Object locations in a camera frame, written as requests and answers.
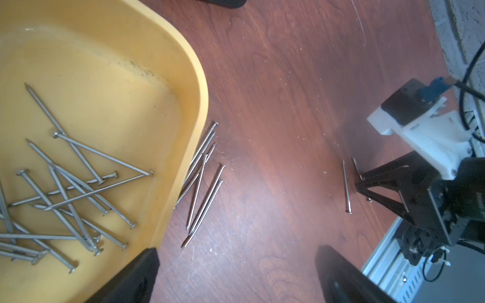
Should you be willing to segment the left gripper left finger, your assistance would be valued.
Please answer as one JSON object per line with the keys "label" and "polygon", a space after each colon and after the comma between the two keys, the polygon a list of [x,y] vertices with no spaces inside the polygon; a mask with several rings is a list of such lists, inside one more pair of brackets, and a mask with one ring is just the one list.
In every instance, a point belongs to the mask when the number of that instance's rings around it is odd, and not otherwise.
{"label": "left gripper left finger", "polygon": [[150,302],[160,262],[147,248],[86,302]]}

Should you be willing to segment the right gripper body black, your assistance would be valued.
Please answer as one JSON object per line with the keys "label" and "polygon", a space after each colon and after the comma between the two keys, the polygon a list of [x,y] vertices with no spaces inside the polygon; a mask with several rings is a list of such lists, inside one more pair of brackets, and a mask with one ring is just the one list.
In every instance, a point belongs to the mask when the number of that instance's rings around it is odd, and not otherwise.
{"label": "right gripper body black", "polygon": [[411,221],[398,229],[397,241],[410,264],[458,241],[484,243],[484,158],[463,160],[450,181],[424,163],[405,183]]}

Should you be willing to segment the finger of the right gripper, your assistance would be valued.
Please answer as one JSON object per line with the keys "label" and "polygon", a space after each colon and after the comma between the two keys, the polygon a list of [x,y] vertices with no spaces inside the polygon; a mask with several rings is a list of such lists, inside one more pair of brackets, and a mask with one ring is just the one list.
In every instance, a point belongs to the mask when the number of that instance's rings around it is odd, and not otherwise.
{"label": "finger of the right gripper", "polygon": [[410,152],[387,164],[362,174],[362,181],[356,183],[356,189],[383,187],[402,189],[406,186],[417,186],[424,181],[439,177],[438,171],[418,152]]}
{"label": "finger of the right gripper", "polygon": [[375,193],[373,191],[370,191],[368,188],[365,187],[360,187],[356,185],[357,191],[372,199],[375,202],[378,202],[379,204],[383,205],[385,208],[389,209],[391,212],[395,213],[397,216],[400,218],[404,219],[405,221],[409,222],[411,225],[415,225],[415,222],[408,212],[405,203],[402,202],[397,202],[393,199],[390,199],[384,195]]}

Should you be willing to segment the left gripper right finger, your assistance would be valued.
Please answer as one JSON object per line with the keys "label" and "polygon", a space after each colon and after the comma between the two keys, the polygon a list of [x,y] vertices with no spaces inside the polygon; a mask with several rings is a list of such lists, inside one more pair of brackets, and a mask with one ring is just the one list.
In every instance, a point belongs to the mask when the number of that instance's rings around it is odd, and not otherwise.
{"label": "left gripper right finger", "polygon": [[332,246],[319,246],[314,263],[326,302],[394,302]]}

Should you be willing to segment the yellow plastic storage box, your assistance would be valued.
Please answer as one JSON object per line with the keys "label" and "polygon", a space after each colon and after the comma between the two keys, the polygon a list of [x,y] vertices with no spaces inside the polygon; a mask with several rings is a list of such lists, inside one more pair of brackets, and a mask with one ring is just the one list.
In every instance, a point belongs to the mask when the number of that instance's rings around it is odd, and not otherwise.
{"label": "yellow plastic storage box", "polygon": [[[68,137],[150,171],[101,193],[136,223],[133,229],[97,200],[74,202],[106,234],[94,256],[76,240],[49,246],[37,265],[1,258],[2,302],[84,302],[142,251],[161,243],[202,133],[208,88],[186,39],[140,1],[1,2],[1,185],[14,204],[35,196],[29,176],[53,203],[62,201],[48,163],[26,142],[93,189],[99,187],[25,89],[28,83]],[[77,147],[105,186],[141,175]]]}

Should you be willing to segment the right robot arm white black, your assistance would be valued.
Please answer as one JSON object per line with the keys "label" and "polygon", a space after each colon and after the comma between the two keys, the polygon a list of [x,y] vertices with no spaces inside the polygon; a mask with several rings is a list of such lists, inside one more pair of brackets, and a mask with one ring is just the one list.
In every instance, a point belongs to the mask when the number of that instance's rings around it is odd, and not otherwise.
{"label": "right robot arm white black", "polygon": [[368,117],[381,135],[398,135],[411,152],[362,174],[357,191],[399,216],[398,242],[410,264],[444,255],[447,246],[484,242],[483,142],[466,120],[464,105],[443,113],[444,93],[484,99],[467,78],[409,80]]}

